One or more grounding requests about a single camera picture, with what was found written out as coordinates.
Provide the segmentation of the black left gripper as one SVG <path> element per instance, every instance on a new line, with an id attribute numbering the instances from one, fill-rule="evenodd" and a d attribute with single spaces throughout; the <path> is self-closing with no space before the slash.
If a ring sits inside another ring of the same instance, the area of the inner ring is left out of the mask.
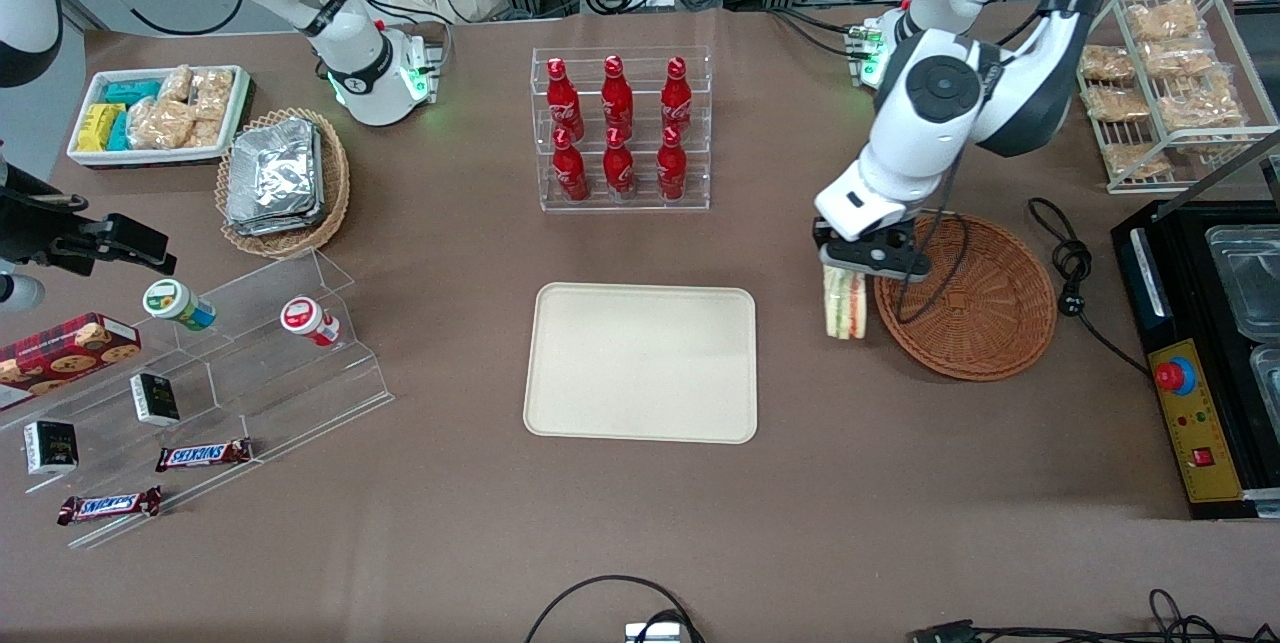
<path id="1" fill-rule="evenodd" d="M 815 218 L 812 237 L 826 273 L 856 272 L 869 277 L 920 282 L 932 270 L 928 256 L 916 247 L 914 220 L 900 222 L 847 241 L 823 218 Z"/>

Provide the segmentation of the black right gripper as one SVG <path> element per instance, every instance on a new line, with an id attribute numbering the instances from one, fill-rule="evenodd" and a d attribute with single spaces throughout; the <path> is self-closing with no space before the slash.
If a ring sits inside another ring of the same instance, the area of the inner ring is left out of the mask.
<path id="1" fill-rule="evenodd" d="M 1 165 L 1 257 L 26 265 L 45 255 L 58 237 L 63 214 L 77 214 L 90 206 L 81 195 L 61 195 L 47 182 L 3 161 Z M 12 197 L 59 195 L 59 213 L 33 208 Z M 166 251 L 169 238 L 123 214 L 108 214 L 99 222 L 82 220 L 73 233 L 60 237 L 60 265 L 79 275 L 92 274 L 96 263 L 131 263 L 163 277 L 172 277 L 177 256 Z"/>

